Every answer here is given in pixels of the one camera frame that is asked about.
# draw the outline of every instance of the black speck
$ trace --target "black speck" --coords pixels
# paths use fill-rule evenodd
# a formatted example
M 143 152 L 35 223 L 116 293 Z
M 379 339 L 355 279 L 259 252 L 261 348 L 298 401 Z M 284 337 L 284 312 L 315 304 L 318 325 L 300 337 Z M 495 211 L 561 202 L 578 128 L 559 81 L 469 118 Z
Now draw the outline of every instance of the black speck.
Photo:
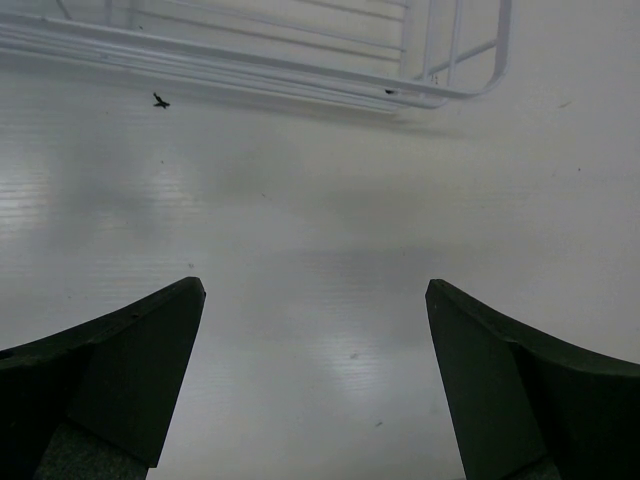
M 160 97 L 160 95 L 158 95 L 156 92 L 153 92 L 153 97 L 156 99 L 156 102 L 157 102 L 154 105 L 154 107 L 162 107 L 166 110 L 167 107 L 171 106 L 169 102 L 165 102 L 164 100 L 162 100 L 162 97 Z

